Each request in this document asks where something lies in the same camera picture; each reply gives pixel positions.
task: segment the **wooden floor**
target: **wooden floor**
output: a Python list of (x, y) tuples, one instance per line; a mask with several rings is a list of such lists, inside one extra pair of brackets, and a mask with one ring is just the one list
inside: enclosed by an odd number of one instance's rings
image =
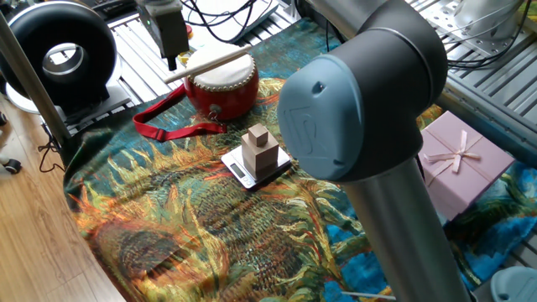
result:
[[(62, 190), (62, 171), (39, 172), (39, 145), (48, 138), (38, 116), (0, 95), (9, 124), (0, 152), (22, 162), (20, 174), (0, 178), (0, 302), (124, 301), (76, 230)], [(45, 168), (60, 163), (49, 153)]]

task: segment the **red strap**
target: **red strap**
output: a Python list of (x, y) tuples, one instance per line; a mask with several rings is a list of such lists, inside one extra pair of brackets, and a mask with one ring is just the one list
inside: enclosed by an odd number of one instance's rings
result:
[(133, 117), (134, 127), (138, 133), (144, 135), (146, 138), (156, 139), (159, 142), (165, 142), (171, 139), (188, 138), (201, 134), (208, 133), (226, 133), (226, 125), (219, 125), (210, 122), (203, 122), (197, 125), (178, 129), (168, 132), (164, 129), (150, 126), (146, 124), (152, 118), (157, 117), (160, 113), (165, 112), (172, 106), (178, 104), (185, 95), (185, 87), (181, 85), (179, 88), (172, 91), (164, 100), (147, 108), (144, 112)]

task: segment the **stacked wooden blocks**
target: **stacked wooden blocks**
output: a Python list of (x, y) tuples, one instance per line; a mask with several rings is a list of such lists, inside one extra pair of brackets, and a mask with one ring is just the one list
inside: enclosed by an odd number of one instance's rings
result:
[(279, 144), (262, 124), (248, 129), (242, 136), (242, 159), (250, 175), (260, 180), (278, 168)]

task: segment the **ribbon bow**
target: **ribbon bow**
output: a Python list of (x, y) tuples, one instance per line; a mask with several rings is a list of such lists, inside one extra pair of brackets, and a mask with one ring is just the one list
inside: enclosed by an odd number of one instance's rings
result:
[(445, 160), (446, 162), (438, 167), (433, 173), (430, 180), (427, 180), (427, 185), (429, 186), (430, 183), (436, 178), (436, 176), (440, 175), (442, 172), (447, 170), (449, 167), (451, 168), (451, 172), (458, 173), (459, 167), (461, 166), (462, 158), (468, 157), (470, 159), (481, 159), (481, 156), (479, 154), (473, 154), (470, 152), (467, 152), (469, 148), (471, 148), (474, 144), (476, 144), (481, 137), (477, 137), (472, 142), (467, 143), (467, 137), (468, 133), (464, 130), (461, 131), (461, 147), (458, 151), (450, 154), (438, 154), (438, 155), (432, 155), (429, 156), (427, 154), (424, 154), (425, 159), (431, 163), (435, 163), (437, 161)]

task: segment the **pink gift box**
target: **pink gift box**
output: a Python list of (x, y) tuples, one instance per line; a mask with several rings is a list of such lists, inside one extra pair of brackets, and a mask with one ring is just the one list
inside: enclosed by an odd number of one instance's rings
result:
[(425, 184), (436, 210), (448, 220), (468, 208), (514, 161), (451, 112), (421, 135)]

